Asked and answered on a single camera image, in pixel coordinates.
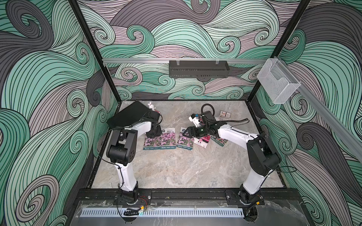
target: white bunny figurine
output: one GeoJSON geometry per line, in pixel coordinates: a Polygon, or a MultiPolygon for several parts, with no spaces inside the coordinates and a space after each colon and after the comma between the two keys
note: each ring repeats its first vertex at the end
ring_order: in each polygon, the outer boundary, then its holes
{"type": "Polygon", "coordinates": [[[154,105],[151,104],[151,102],[148,103],[147,105],[148,105],[148,108],[149,108],[149,109],[152,109],[153,111],[156,109],[156,108],[154,107],[154,105]]]}

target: white wire basket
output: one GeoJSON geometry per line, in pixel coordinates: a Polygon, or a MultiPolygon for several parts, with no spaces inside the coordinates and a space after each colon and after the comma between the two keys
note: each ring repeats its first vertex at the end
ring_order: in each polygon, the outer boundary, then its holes
{"type": "Polygon", "coordinates": [[[283,104],[300,86],[288,66],[279,59],[269,58],[257,76],[274,104],[283,104]]]}

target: seed packet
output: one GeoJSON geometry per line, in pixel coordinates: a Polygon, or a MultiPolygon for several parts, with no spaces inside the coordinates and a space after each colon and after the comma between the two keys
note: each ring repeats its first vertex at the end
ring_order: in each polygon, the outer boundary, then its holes
{"type": "Polygon", "coordinates": [[[213,141],[215,141],[218,145],[220,145],[221,147],[223,147],[226,142],[227,142],[227,139],[222,139],[222,138],[217,138],[217,137],[214,137],[214,136],[211,136],[211,139],[213,141]]]}
{"type": "Polygon", "coordinates": [[[194,144],[193,138],[188,138],[182,135],[183,132],[185,132],[187,128],[181,127],[180,135],[178,137],[178,142],[176,144],[179,148],[184,148],[187,150],[192,150],[192,146],[194,144]]]}
{"type": "Polygon", "coordinates": [[[159,149],[176,149],[175,128],[162,129],[159,149]]]}
{"type": "Polygon", "coordinates": [[[148,138],[147,136],[145,136],[143,149],[144,150],[160,149],[160,143],[161,143],[161,136],[154,138],[148,138]]]}
{"type": "Polygon", "coordinates": [[[206,137],[202,137],[202,138],[196,138],[194,137],[194,143],[197,145],[200,145],[203,148],[207,147],[207,144],[210,141],[210,135],[206,136],[206,137]]]}
{"type": "Polygon", "coordinates": [[[220,111],[219,117],[221,117],[221,118],[226,118],[226,119],[230,119],[230,118],[231,118],[231,113],[230,113],[230,112],[227,112],[227,111],[220,111]]]}

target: vent grille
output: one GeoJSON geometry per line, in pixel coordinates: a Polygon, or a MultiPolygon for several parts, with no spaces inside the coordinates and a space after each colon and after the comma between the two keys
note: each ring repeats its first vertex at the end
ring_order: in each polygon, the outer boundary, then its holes
{"type": "Polygon", "coordinates": [[[227,78],[230,67],[225,60],[218,63],[208,60],[170,60],[169,76],[171,78],[227,78]]]}
{"type": "MultiPolygon", "coordinates": [[[[118,208],[122,217],[127,208],[118,208]]],[[[80,217],[119,217],[117,208],[83,208],[80,217]]],[[[242,208],[170,208],[158,207],[132,217],[238,217],[243,218],[242,208]]]]}

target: wave pattern wall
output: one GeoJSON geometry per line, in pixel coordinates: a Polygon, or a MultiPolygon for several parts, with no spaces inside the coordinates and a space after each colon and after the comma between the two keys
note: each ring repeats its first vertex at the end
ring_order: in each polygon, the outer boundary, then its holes
{"type": "MultiPolygon", "coordinates": [[[[280,24],[293,16],[299,1],[79,0],[79,4],[103,57],[266,59],[285,30],[280,24]]],[[[118,68],[112,76],[122,99],[247,99],[259,66],[232,65],[233,78],[220,80],[168,79],[168,65],[108,67],[118,68]]]]}
{"type": "MultiPolygon", "coordinates": [[[[362,141],[362,2],[317,2],[308,6],[280,57],[362,141]]],[[[296,92],[274,105],[261,87],[252,106],[282,154],[281,165],[298,169],[285,176],[315,224],[361,225],[362,164],[304,97],[296,92]]]]}
{"type": "Polygon", "coordinates": [[[0,29],[0,222],[64,225],[117,103],[67,0],[1,1],[0,29]]]}

